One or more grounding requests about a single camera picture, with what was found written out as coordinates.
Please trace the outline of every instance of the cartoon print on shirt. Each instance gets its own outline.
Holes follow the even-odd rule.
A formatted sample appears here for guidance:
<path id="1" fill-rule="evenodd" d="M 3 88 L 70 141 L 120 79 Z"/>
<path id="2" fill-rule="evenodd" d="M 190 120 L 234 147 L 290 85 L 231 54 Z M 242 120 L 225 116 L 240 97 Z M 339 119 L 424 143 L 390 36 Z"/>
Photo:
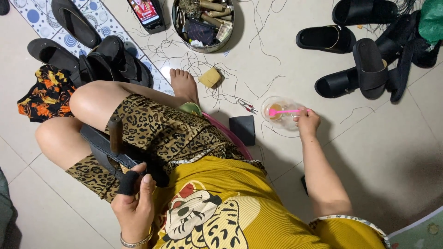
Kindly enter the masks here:
<path id="1" fill-rule="evenodd" d="M 247 196 L 222 199 L 187 183 L 166 212 L 161 249 L 248 249 L 243 230 L 260 212 L 259 202 Z"/>

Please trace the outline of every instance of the green bag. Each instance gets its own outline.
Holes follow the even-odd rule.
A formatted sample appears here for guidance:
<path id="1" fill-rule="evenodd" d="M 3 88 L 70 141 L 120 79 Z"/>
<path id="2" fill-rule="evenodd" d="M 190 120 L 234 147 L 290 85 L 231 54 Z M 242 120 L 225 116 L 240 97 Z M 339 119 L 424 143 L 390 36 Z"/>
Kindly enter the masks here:
<path id="1" fill-rule="evenodd" d="M 443 0 L 426 0 L 423 3 L 418 32 L 431 45 L 443 40 Z"/>

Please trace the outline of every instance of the phone screen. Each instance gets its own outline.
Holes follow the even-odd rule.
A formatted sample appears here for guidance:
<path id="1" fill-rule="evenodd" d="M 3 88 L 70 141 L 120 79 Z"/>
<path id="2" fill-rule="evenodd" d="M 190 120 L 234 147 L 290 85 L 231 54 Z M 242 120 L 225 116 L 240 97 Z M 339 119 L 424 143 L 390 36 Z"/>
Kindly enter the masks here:
<path id="1" fill-rule="evenodd" d="M 128 0 L 128 2 L 143 25 L 159 18 L 151 0 Z"/>

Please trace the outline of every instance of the smartphone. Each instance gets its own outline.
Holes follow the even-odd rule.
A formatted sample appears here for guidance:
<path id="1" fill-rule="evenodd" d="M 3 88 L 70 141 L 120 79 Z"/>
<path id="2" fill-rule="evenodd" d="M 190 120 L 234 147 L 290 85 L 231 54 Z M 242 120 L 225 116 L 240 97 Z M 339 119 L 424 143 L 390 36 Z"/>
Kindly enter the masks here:
<path id="1" fill-rule="evenodd" d="M 164 26 L 163 16 L 156 0 L 128 0 L 145 30 L 159 32 Z"/>

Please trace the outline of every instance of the leopard print fabric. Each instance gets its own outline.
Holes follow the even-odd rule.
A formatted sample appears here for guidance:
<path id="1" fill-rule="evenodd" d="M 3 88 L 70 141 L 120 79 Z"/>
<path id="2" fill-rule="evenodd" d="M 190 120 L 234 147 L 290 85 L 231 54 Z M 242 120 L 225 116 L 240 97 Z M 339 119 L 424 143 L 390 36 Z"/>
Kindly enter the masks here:
<path id="1" fill-rule="evenodd" d="M 123 141 L 146 152 L 150 163 L 162 165 L 167 174 L 180 165 L 178 161 L 203 156 L 245 160 L 237 146 L 205 118 L 161 105 L 138 94 L 126 97 L 112 116 L 123 121 Z M 249 163 L 266 174 L 259 161 Z M 121 171 L 117 162 L 113 162 L 113 166 Z M 66 172 L 108 202 L 114 199 L 120 185 L 119 180 L 92 154 Z"/>

